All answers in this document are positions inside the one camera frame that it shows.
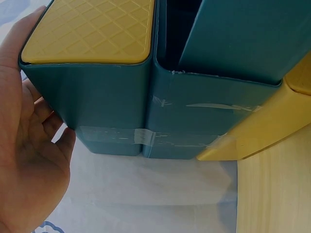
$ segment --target container opening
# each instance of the container opening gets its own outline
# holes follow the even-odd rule
[[[159,61],[168,70],[177,70],[178,62],[193,26],[202,0],[167,0],[166,11],[161,11],[159,16],[166,19],[165,58]]]

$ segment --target light wood table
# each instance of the light wood table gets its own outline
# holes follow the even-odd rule
[[[237,233],[311,232],[311,125],[238,161]]]

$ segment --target fingernail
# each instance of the fingernail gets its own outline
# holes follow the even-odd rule
[[[44,10],[45,8],[46,8],[45,5],[40,6],[38,9],[36,9],[36,10],[34,11],[34,13],[39,12],[39,11],[42,11],[42,10]]]

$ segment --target white tablecloth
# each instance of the white tablecloth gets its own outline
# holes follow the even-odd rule
[[[0,41],[47,3],[0,0]],[[68,191],[34,233],[234,233],[236,216],[236,162],[98,155],[77,140]]]

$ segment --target yellow plastic lid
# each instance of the yellow plastic lid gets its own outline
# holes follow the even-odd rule
[[[295,92],[311,96],[311,51],[286,74],[285,80]]]
[[[54,0],[21,58],[31,64],[137,64],[151,48],[154,0]]]

